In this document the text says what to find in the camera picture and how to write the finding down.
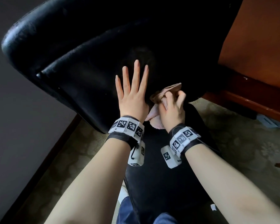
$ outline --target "patterned carpet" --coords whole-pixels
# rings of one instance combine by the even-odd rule
[[[202,98],[193,105],[226,161],[280,206],[280,168],[274,167],[280,162],[280,129],[266,128],[257,120]],[[106,137],[81,121],[12,223],[44,223],[60,196],[101,148]]]

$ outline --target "person's left hand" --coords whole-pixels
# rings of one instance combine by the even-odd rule
[[[140,81],[140,63],[136,60],[134,63],[134,75],[132,87],[130,86],[129,73],[126,66],[122,68],[123,90],[118,75],[115,77],[117,96],[119,101],[120,116],[132,116],[141,123],[148,115],[149,107],[144,101],[148,79],[148,65],[145,66],[141,84]]]

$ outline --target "forearm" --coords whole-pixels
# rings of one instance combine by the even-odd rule
[[[130,146],[110,138],[64,192],[45,224],[111,223]]]
[[[229,223],[280,223],[280,209],[209,148],[195,145],[185,155],[203,188]]]

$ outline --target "black leather chair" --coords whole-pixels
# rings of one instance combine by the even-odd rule
[[[115,75],[140,60],[149,65],[146,101],[182,83],[187,101],[201,97],[216,76],[223,42],[242,0],[49,0],[8,31],[2,50],[32,83],[107,133],[119,117]],[[216,150],[190,104],[186,123]],[[209,200],[184,161],[169,169],[160,153],[164,130],[145,123],[145,163],[128,166],[125,182],[140,223],[161,212],[177,219]]]

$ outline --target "gray wall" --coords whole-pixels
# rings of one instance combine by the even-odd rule
[[[44,1],[0,0],[0,43],[13,23]],[[0,220],[74,117],[15,71],[0,47]]]

